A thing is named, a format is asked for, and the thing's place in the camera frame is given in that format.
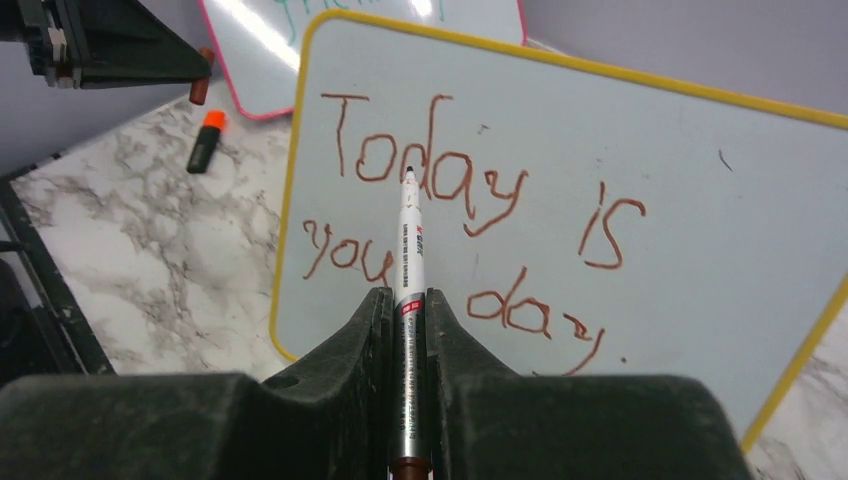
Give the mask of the white marker pen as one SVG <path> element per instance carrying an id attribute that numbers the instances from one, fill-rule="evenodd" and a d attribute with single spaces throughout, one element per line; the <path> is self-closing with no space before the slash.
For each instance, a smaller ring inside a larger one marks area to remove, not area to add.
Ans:
<path id="1" fill-rule="evenodd" d="M 401 203 L 393 287 L 393 336 L 388 467 L 394 479 L 427 479 L 428 428 L 425 269 L 419 182 L 408 166 Z"/>

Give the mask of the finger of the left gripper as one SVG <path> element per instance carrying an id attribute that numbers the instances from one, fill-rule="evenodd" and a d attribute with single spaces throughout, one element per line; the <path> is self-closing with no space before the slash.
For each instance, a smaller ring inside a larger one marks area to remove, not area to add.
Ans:
<path id="1" fill-rule="evenodd" d="M 139 1 L 64 1 L 73 86 L 108 89 L 191 84 L 211 65 Z"/>

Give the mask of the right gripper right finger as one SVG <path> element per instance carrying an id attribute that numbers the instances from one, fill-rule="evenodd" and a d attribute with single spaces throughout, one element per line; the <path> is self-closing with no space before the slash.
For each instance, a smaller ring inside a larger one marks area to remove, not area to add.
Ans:
<path id="1" fill-rule="evenodd" d="M 675 375 L 524 376 L 425 304 L 438 479 L 748 479 L 727 416 Z"/>

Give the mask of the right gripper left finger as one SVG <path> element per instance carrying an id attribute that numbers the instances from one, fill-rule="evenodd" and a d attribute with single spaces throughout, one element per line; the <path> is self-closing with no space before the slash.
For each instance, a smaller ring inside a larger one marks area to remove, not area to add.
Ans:
<path id="1" fill-rule="evenodd" d="M 34 375 L 1 392 L 5 479 L 383 479 L 392 294 L 265 381 Z"/>

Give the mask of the yellow framed whiteboard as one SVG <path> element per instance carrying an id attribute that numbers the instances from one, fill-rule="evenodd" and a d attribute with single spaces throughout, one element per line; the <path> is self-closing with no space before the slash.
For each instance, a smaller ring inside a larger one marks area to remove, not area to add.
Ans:
<path id="1" fill-rule="evenodd" d="M 401 177 L 426 282 L 524 374 L 676 374 L 758 439 L 847 298 L 847 119 L 380 17 L 300 68 L 270 337 L 296 360 L 395 283 Z"/>

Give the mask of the red-brown marker cap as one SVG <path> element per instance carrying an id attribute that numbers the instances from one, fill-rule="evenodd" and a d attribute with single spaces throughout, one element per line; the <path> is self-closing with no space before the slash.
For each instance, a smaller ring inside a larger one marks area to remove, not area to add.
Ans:
<path id="1" fill-rule="evenodd" d="M 208 47 L 201 47 L 198 50 L 198 53 L 205 61 L 207 75 L 192 82 L 188 99 L 194 105 L 204 105 L 210 84 L 212 68 L 215 63 L 215 53 Z"/>

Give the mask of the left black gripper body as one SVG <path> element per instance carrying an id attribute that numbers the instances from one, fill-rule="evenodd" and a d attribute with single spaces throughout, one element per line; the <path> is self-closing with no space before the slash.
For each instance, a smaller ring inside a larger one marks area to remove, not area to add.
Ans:
<path id="1" fill-rule="evenodd" d="M 1 41 L 24 45 L 32 73 L 53 88 L 81 87 L 80 26 L 77 1 L 1 0 Z"/>

